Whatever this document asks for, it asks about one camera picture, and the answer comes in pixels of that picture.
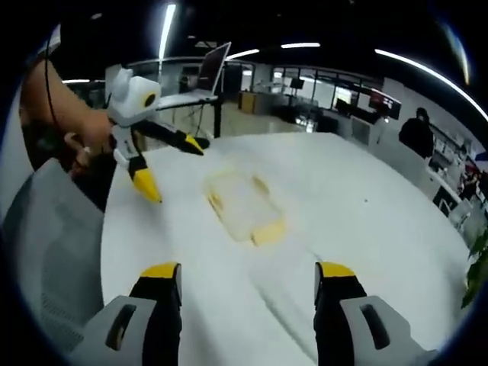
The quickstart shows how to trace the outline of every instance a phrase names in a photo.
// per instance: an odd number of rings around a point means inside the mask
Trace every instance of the laptop screen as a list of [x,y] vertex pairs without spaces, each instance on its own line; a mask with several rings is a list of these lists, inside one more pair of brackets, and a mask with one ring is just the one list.
[[229,48],[230,43],[226,43],[207,53],[198,75],[197,89],[215,92],[220,70],[223,67],[223,61],[227,56],[227,52],[229,52]]

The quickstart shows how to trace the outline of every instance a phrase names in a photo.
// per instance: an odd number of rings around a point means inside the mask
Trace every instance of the potted plant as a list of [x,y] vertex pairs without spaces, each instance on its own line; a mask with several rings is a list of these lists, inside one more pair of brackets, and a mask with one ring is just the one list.
[[470,251],[474,260],[467,271],[467,289],[461,308],[473,301],[483,282],[488,279],[488,227],[477,237]]

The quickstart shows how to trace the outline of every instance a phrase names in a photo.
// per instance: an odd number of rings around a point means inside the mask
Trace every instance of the white tablecloth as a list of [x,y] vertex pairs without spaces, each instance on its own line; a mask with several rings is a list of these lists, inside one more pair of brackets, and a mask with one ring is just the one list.
[[[180,364],[313,364],[313,267],[338,262],[370,295],[402,314],[413,338],[438,348],[460,306],[467,248],[416,187],[370,154],[324,133],[212,141],[204,157],[147,153],[162,204],[117,169],[104,220],[105,303],[129,294],[140,273],[182,263]],[[286,238],[234,242],[203,195],[229,168],[255,173],[284,210]]]

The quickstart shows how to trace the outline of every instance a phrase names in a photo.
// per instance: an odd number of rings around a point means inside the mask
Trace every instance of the laptop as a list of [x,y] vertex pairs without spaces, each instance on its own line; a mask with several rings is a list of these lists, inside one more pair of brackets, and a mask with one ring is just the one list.
[[227,58],[230,42],[226,43],[205,55],[198,74],[197,86],[188,93],[168,95],[159,99],[156,110],[184,107],[205,101],[215,101],[215,88],[222,72],[223,63]]

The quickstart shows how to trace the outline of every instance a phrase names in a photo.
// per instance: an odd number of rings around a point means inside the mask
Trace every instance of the office floor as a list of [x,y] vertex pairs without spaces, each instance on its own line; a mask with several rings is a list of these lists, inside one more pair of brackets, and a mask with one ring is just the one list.
[[[179,130],[195,135],[200,120],[200,107],[183,107],[159,112],[161,120],[174,124]],[[261,133],[305,132],[305,127],[287,124],[277,117],[246,114],[237,108],[237,104],[225,103],[222,106],[221,136],[240,136]],[[214,136],[214,109],[203,108],[202,120],[198,136],[212,138]],[[147,140],[148,149],[160,145],[151,139]]]

